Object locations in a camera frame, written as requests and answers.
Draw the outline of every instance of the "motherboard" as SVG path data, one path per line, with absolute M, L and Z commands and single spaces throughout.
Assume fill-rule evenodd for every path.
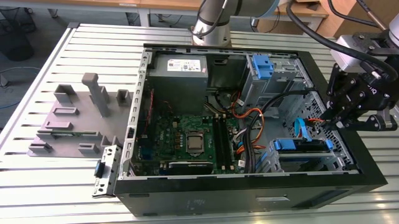
M 157 116 L 140 139 L 142 175 L 233 174 L 230 138 L 237 120 L 225 116 Z

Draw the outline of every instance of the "aluminum slotted table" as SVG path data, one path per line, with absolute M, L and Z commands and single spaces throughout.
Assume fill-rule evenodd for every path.
M 328 78 L 333 60 L 329 50 L 313 39 L 232 32 L 230 40 L 233 47 L 309 51 Z M 94 72 L 108 91 L 132 90 L 144 43 L 189 44 L 189 33 L 174 28 L 89 24 L 66 29 L 0 134 L 0 218 L 9 218 L 1 223 L 399 223 L 399 130 L 358 132 L 388 185 L 317 210 L 134 218 L 117 198 L 90 198 L 94 159 L 28 157 L 28 145 L 52 108 L 56 86 L 69 84 L 76 91 L 86 91 L 80 80 L 85 72 Z

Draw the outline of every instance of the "cpu socket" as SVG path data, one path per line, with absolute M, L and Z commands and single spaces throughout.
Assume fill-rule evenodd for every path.
M 198 156 L 205 150 L 202 133 L 185 133 L 185 152 Z

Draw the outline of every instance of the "green circuit board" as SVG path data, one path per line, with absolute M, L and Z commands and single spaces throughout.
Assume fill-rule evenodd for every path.
M 202 161 L 213 163 L 213 174 L 232 174 L 236 171 L 217 168 L 212 116 L 158 116 L 156 117 L 152 139 L 153 145 L 145 150 L 146 158 L 150 161 Z M 232 137 L 237 129 L 237 120 L 225 119 L 228 137 Z M 186 136 L 189 134 L 202 137 L 202 152 L 198 154 L 186 153 Z M 232 148 L 229 146 L 230 159 L 233 162 Z

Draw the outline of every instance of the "ram slot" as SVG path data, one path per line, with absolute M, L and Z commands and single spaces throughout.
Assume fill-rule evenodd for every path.
M 224 156 L 224 165 L 225 169 L 233 169 L 232 168 L 232 162 L 230 162 L 230 148 L 229 148 L 229 140 L 228 140 L 228 129 L 225 125 L 225 119 L 220 119 L 218 122 L 218 128 L 220 128 L 220 140 L 222 145 L 222 156 Z
M 216 152 L 216 166 L 217 169 L 225 169 L 224 165 L 224 151 L 222 151 L 222 144 L 221 144 L 221 136 L 220 136 L 220 118 L 214 117 L 212 120 L 213 126 L 213 142 L 214 142 L 214 152 Z

